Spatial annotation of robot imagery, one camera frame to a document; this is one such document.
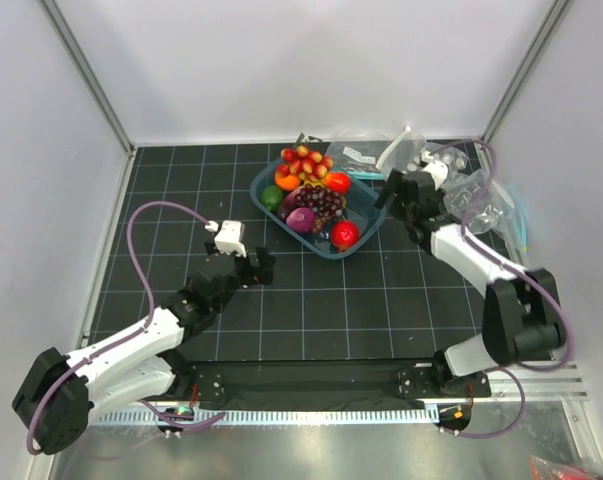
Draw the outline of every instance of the bunch of grapes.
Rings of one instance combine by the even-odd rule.
[[[297,207],[311,208],[316,218],[312,233],[317,234],[329,220],[343,216],[345,198],[340,193],[319,185],[305,185],[295,197]]]

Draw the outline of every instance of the reflective floor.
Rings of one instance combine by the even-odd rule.
[[[477,404],[467,431],[498,430],[517,410],[514,403]],[[180,439],[156,432],[92,429],[57,457],[51,478],[524,480],[532,478],[530,455],[578,460],[562,406],[549,402],[530,404],[518,428],[493,440],[453,438],[431,425],[218,428]]]

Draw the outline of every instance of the bunch of red fruit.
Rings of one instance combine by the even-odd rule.
[[[281,150],[282,163],[277,168],[277,173],[283,177],[295,175],[299,180],[316,183],[321,181],[334,166],[334,161],[321,152],[310,150],[307,145],[301,144],[296,148]]]

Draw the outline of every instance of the eggplant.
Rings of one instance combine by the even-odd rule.
[[[297,208],[296,196],[298,195],[298,193],[300,191],[301,191],[301,187],[293,190],[279,204],[279,207],[277,208],[276,216],[282,222],[285,222],[286,219],[288,218],[288,215],[290,215],[290,213],[292,212],[292,210]]]
[[[293,210],[285,224],[296,233],[308,233],[314,225],[314,212],[311,208],[301,207]]]

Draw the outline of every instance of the white plastic strip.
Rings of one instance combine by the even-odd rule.
[[[197,421],[206,420],[217,411],[199,410]],[[230,410],[216,425],[227,426],[300,426],[300,425],[380,425],[403,423],[436,423],[439,413],[436,405],[415,410],[390,410],[382,412],[251,412]],[[164,425],[144,407],[131,406],[110,413],[92,426],[151,426]]]

